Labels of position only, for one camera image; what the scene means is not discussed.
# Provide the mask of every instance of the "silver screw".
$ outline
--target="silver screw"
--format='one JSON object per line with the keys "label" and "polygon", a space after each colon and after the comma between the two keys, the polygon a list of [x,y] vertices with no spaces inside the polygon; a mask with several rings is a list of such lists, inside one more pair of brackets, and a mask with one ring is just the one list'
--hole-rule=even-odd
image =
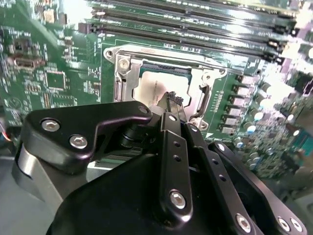
{"label": "silver screw", "polygon": [[183,209],[186,206],[186,201],[183,195],[180,192],[173,191],[170,194],[171,202],[176,206],[178,209]]}
{"label": "silver screw", "polygon": [[298,232],[302,232],[303,231],[303,229],[302,229],[301,225],[298,223],[298,221],[296,221],[293,218],[290,218],[290,221],[292,222],[294,228],[298,230]]}
{"label": "silver screw", "polygon": [[236,220],[240,228],[242,228],[246,233],[251,232],[250,223],[246,218],[244,218],[241,214],[236,214]]}
{"label": "silver screw", "polygon": [[113,57],[113,52],[108,50],[105,54],[108,58],[112,58]]}
{"label": "silver screw", "polygon": [[88,142],[87,139],[81,135],[74,135],[69,139],[70,145],[74,148],[83,149],[86,148]]}
{"label": "silver screw", "polygon": [[45,120],[41,123],[41,126],[45,131],[55,132],[60,129],[59,123],[57,123],[55,120]]}
{"label": "silver screw", "polygon": [[278,222],[280,223],[280,226],[286,231],[286,232],[290,232],[290,227],[287,224],[287,222],[285,220],[283,220],[281,217],[278,217]]}
{"label": "silver screw", "polygon": [[121,70],[125,71],[129,68],[130,62],[127,59],[120,59],[118,61],[118,65],[121,68]]}
{"label": "silver screw", "polygon": [[143,106],[139,106],[139,110],[142,112],[142,113],[144,113],[144,114],[147,114],[149,111],[145,108],[145,107],[143,107]]}
{"label": "silver screw", "polygon": [[218,143],[217,146],[219,147],[221,151],[225,151],[225,148],[222,144]]}

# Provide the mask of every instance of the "black bracket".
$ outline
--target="black bracket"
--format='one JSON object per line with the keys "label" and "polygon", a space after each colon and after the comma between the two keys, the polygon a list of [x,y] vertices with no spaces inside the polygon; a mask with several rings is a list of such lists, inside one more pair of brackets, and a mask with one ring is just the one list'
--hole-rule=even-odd
{"label": "black bracket", "polygon": [[[31,155],[76,174],[87,169],[98,136],[110,138],[121,126],[147,124],[151,118],[150,110],[137,101],[38,110],[25,118],[21,140]],[[44,128],[45,121],[52,122]],[[82,137],[77,139],[78,148],[70,143],[74,136]]]}

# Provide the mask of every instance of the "black metal arm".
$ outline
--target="black metal arm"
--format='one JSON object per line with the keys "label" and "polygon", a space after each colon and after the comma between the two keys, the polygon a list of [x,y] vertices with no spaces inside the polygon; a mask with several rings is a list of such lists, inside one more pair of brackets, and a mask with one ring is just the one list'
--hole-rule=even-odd
{"label": "black metal arm", "polygon": [[[88,163],[112,153],[132,159],[87,183]],[[184,122],[173,93],[154,113],[137,101],[32,112],[13,175],[57,211],[48,235],[307,234],[224,143]]]}

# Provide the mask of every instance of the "red wire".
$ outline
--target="red wire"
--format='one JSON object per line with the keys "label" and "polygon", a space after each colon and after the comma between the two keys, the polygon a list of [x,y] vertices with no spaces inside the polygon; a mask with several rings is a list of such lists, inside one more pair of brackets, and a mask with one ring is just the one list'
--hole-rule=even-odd
{"label": "red wire", "polygon": [[10,138],[8,137],[8,135],[7,135],[5,132],[2,132],[2,135],[3,135],[3,137],[4,137],[7,141],[10,141],[10,142],[11,142]]}

